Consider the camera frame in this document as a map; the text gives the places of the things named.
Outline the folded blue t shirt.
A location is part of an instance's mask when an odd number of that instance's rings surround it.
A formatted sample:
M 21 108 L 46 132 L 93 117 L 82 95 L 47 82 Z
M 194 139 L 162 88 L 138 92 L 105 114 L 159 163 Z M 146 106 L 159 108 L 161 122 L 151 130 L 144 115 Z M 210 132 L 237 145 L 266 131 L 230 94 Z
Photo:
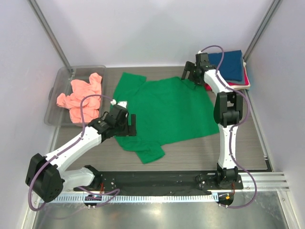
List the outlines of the folded blue t shirt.
M 224 52 L 219 72 L 225 80 L 241 82 L 244 77 L 243 54 L 241 50 Z

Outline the salmon pink t shirt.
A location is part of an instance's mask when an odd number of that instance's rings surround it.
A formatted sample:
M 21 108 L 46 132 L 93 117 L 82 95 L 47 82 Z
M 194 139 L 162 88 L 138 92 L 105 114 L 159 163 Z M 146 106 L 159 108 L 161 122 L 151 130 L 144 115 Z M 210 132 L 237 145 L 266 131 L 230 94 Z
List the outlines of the salmon pink t shirt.
M 70 120 L 74 124 L 82 123 L 81 111 L 83 111 L 84 121 L 90 122 L 99 116 L 102 93 L 102 76 L 92 73 L 89 82 L 74 79 L 71 81 L 72 93 L 65 95 L 61 93 L 57 97 L 58 107 L 69 110 Z

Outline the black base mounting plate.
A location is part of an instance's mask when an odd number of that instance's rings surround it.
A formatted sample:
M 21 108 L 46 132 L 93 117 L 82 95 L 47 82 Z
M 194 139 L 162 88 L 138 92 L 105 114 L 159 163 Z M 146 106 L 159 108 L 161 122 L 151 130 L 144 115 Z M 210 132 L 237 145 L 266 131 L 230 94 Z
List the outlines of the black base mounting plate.
M 241 175 L 221 180 L 216 171 L 104 171 L 85 188 L 90 191 L 111 191 L 119 188 L 154 190 L 164 187 L 183 187 L 197 190 L 225 190 L 244 188 Z

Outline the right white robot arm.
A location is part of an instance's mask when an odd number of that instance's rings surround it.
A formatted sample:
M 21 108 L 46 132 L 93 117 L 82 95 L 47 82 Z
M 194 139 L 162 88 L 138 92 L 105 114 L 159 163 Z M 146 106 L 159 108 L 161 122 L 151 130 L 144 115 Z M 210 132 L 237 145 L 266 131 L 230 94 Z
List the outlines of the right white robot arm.
M 196 85 L 207 84 L 216 95 L 213 110 L 214 121 L 220 131 L 220 155 L 211 187 L 218 189 L 243 189 L 238 167 L 234 162 L 236 133 L 243 117 L 243 97 L 223 79 L 208 54 L 198 52 L 195 63 L 187 61 L 182 79 L 189 79 Z

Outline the aluminium extrusion rail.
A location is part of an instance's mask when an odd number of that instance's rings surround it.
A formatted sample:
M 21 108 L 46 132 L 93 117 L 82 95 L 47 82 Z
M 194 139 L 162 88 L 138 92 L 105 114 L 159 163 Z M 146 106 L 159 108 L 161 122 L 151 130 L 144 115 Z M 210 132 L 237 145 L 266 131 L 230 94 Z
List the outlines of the aluminium extrusion rail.
M 124 191 L 120 189 L 120 195 L 122 196 L 198 196 L 198 195 L 210 195 L 212 193 L 233 193 L 239 191 L 274 191 L 285 190 L 288 188 L 288 184 L 284 175 L 280 172 L 254 172 L 250 176 L 247 173 L 240 173 L 244 188 L 242 190 L 225 189 L 225 190 L 197 190 L 192 188 L 183 187 L 170 187 L 170 188 L 155 188 L 154 190 L 147 190 L 145 188 L 133 189 L 127 188 Z M 62 192 L 68 191 L 80 191 L 80 188 L 74 188 Z M 100 191 L 102 193 L 109 193 L 110 191 Z

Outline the green t shirt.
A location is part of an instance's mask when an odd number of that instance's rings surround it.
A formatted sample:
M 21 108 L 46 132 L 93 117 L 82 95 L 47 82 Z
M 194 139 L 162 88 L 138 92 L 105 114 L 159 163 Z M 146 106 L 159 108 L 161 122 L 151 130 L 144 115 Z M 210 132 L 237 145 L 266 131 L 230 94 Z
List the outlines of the green t shirt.
M 126 101 L 128 112 L 136 115 L 136 136 L 115 139 L 144 164 L 161 159 L 163 145 L 219 132 L 207 91 L 187 79 L 148 81 L 142 75 L 123 73 L 113 97 Z

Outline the folded cream t shirt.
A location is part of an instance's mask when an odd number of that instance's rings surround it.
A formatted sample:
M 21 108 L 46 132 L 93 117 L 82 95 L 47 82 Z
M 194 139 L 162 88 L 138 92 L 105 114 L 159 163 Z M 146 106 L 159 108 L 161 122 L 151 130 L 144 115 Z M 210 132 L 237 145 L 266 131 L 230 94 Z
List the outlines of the folded cream t shirt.
M 232 87 L 236 90 L 248 90 L 251 87 L 250 81 L 248 79 L 247 70 L 246 70 L 246 62 L 243 61 L 244 65 L 244 84 L 234 84 Z

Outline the corner aluminium post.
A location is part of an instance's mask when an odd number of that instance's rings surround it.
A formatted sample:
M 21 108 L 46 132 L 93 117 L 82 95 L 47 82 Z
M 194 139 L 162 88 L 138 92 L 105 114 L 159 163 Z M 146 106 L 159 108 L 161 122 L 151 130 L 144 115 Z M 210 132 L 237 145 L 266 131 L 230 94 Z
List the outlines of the corner aluminium post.
M 56 53 L 58 54 L 59 58 L 61 59 L 62 63 L 64 64 L 66 69 L 69 71 L 69 73 L 72 74 L 73 73 L 72 67 L 71 67 L 63 49 L 61 48 L 55 34 L 53 33 L 46 17 L 44 16 L 40 6 L 38 5 L 37 1 L 36 0 L 27 0 L 27 2 L 29 3 L 30 7 L 32 8 L 35 16 L 37 17 L 43 30 L 45 31 L 46 35 L 48 36 L 51 44 L 53 45 L 53 47 L 54 47 Z
M 260 41 L 263 33 L 266 31 L 269 23 L 271 22 L 272 18 L 274 17 L 274 15 L 276 14 L 278 8 L 280 7 L 281 3 L 283 1 L 282 0 L 273 0 L 271 2 L 271 5 L 269 6 L 266 14 L 264 15 L 260 25 L 258 26 L 254 37 L 252 38 L 246 52 L 244 53 L 244 61 L 247 62 L 254 50 L 254 48 L 256 47 L 256 45 L 258 44 L 258 42 Z

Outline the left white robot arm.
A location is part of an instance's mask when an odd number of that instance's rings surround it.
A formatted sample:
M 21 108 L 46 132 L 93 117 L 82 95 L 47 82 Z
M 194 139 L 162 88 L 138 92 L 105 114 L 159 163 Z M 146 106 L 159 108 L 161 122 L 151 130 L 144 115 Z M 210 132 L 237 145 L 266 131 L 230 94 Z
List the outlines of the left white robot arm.
M 136 116 L 129 114 L 127 102 L 113 105 L 104 118 L 93 119 L 72 140 L 48 153 L 34 155 L 29 164 L 26 184 L 44 202 L 53 201 L 62 191 L 86 187 L 97 189 L 102 174 L 87 165 L 78 170 L 67 170 L 80 156 L 114 136 L 135 136 Z

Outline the right corner aluminium post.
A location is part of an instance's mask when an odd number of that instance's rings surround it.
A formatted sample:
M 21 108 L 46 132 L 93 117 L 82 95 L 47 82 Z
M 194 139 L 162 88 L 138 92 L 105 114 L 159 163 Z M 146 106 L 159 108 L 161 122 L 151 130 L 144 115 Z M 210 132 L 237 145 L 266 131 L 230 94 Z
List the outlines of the right corner aluminium post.
M 281 3 L 283 1 L 282 0 L 273 0 L 271 2 L 271 5 L 269 6 L 266 14 L 264 15 L 260 25 L 258 26 L 254 37 L 252 38 L 246 52 L 244 53 L 244 61 L 247 62 L 254 50 L 254 48 L 256 47 L 256 45 L 258 44 L 258 42 L 260 41 L 263 33 L 266 31 L 269 23 L 271 22 L 272 18 L 274 17 L 274 15 L 276 14 L 278 8 L 280 7 Z

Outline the left corner aluminium post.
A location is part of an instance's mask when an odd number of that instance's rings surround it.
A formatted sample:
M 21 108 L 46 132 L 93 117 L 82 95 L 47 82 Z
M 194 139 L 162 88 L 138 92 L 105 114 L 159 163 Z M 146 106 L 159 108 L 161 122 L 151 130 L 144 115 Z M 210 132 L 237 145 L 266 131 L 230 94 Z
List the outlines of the left corner aluminium post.
M 37 17 L 43 30 L 45 31 L 46 35 L 48 36 L 51 44 L 53 45 L 53 47 L 54 47 L 56 53 L 58 54 L 59 58 L 61 59 L 62 63 L 64 64 L 66 69 L 69 71 L 69 73 L 72 74 L 73 73 L 72 67 L 71 67 L 63 49 L 61 48 L 55 34 L 53 33 L 46 17 L 44 16 L 40 6 L 38 5 L 37 1 L 36 0 L 27 0 L 27 2 L 29 3 L 30 7 L 32 8 L 35 16 Z

